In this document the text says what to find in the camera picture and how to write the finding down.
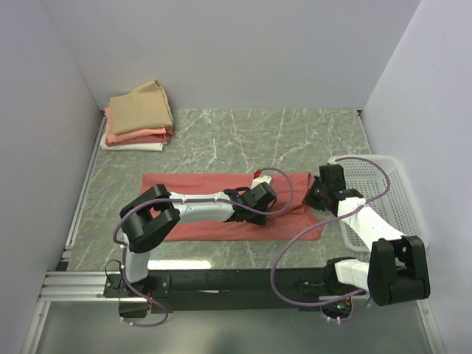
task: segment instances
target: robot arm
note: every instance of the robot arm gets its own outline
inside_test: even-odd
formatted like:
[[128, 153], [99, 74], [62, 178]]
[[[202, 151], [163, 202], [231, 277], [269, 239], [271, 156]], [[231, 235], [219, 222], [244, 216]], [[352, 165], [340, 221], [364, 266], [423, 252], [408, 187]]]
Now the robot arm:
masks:
[[370, 262], [355, 258], [334, 262], [338, 282], [370, 292], [377, 305], [390, 305], [429, 297], [426, 253], [418, 236], [405, 236], [389, 225], [357, 190], [348, 190], [343, 167], [329, 164], [319, 168], [304, 202], [314, 209], [329, 209], [363, 240], [371, 252]]
[[[175, 225], [198, 221], [265, 224], [265, 215], [229, 203], [266, 212], [276, 198], [270, 184], [270, 176], [260, 176], [253, 180], [251, 188], [224, 190], [212, 195], [181, 195], [168, 192], [161, 184], [150, 188], [120, 212], [123, 218], [143, 202], [163, 199], [132, 214], [122, 226], [128, 247], [124, 272], [129, 282], [137, 283], [148, 276], [150, 251]], [[315, 177], [304, 202], [314, 209], [328, 209], [335, 216], [342, 216], [364, 205], [366, 200], [357, 190], [346, 188], [341, 165], [329, 164], [320, 167], [320, 177]], [[159, 213], [155, 218], [151, 207]], [[380, 306], [429, 296], [426, 253], [419, 237], [403, 235], [368, 205], [342, 220], [366, 243], [371, 258], [368, 263], [349, 257], [328, 260], [324, 276], [328, 290], [338, 293], [333, 289], [353, 285], [370, 292]]]
[[123, 225], [123, 232], [128, 244], [125, 271], [129, 281], [131, 283], [138, 282], [148, 276], [151, 250], [156, 248], [176, 225], [199, 221], [220, 221], [223, 223], [245, 221], [265, 225], [266, 216], [232, 206], [224, 201], [235, 201], [253, 209], [267, 211], [269, 204], [276, 198], [275, 191], [271, 188], [271, 182], [271, 176], [262, 175], [253, 179], [251, 188], [227, 189], [210, 195], [183, 195], [168, 192], [162, 184], [150, 188], [123, 208], [120, 216], [123, 217], [143, 201], [168, 198], [183, 202], [156, 204], [153, 208], [159, 212], [157, 217], [153, 218], [149, 207], [132, 215]]

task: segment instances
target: white plastic basket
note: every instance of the white plastic basket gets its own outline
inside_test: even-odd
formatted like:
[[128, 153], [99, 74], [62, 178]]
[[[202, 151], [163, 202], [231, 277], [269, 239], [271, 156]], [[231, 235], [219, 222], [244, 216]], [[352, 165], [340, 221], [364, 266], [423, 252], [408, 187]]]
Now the white plastic basket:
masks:
[[[360, 160], [343, 160], [333, 156], [329, 164], [338, 163], [344, 168], [347, 188], [354, 188], [365, 198], [373, 197], [385, 190], [384, 176], [375, 166]], [[429, 244], [426, 226], [421, 217], [412, 188], [397, 159], [382, 155], [353, 155], [364, 157], [379, 164], [390, 177], [390, 191], [382, 198], [369, 205], [390, 225], [402, 231], [406, 236], [420, 237], [425, 247]], [[361, 238], [343, 221], [339, 222], [346, 247], [354, 251], [369, 251]]]

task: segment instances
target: salmon towel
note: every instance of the salmon towel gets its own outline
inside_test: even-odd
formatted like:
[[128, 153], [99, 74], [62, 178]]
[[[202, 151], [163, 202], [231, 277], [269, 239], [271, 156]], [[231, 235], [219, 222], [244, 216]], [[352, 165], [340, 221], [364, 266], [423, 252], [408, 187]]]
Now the salmon towel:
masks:
[[[165, 241], [224, 241], [224, 240], [290, 240], [299, 232], [319, 221], [309, 206], [302, 203], [313, 176], [308, 172], [289, 173], [294, 185], [294, 199], [290, 209], [282, 215], [269, 216], [264, 226], [247, 222], [221, 223], [201, 221], [175, 226]], [[147, 173], [142, 177], [141, 193], [154, 184], [164, 184], [169, 192], [181, 194], [213, 194], [225, 189], [250, 187], [253, 176], [235, 173], [211, 174], [158, 174]], [[288, 202], [290, 192], [285, 178], [274, 175], [272, 187], [277, 194], [277, 202], [271, 211], [282, 209]], [[304, 235], [301, 240], [318, 240], [322, 228], [319, 227]]]

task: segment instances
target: gray marble surface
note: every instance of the gray marble surface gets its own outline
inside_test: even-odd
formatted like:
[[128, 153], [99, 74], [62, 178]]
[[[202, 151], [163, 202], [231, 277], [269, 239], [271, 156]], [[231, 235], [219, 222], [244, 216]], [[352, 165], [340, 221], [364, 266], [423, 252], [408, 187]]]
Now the gray marble surface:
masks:
[[[111, 240], [118, 211], [139, 194], [144, 173], [251, 173], [275, 166], [311, 171], [331, 156], [369, 153], [355, 110], [177, 110], [175, 136], [163, 153], [98, 151], [83, 214], [78, 221], [70, 271], [99, 271], [120, 250]], [[328, 212], [315, 212], [319, 220]], [[287, 241], [164, 242], [150, 268], [268, 268]], [[324, 266], [334, 257], [367, 254], [344, 246], [338, 223], [321, 240], [299, 241], [281, 267]]]

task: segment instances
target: stack of folded towels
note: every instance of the stack of folded towels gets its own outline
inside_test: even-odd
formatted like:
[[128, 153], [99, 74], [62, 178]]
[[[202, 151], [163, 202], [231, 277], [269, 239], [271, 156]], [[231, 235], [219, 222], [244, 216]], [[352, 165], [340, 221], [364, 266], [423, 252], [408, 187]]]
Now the stack of folded towels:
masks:
[[162, 151], [173, 134], [167, 95], [157, 81], [112, 97], [105, 115], [102, 150]]

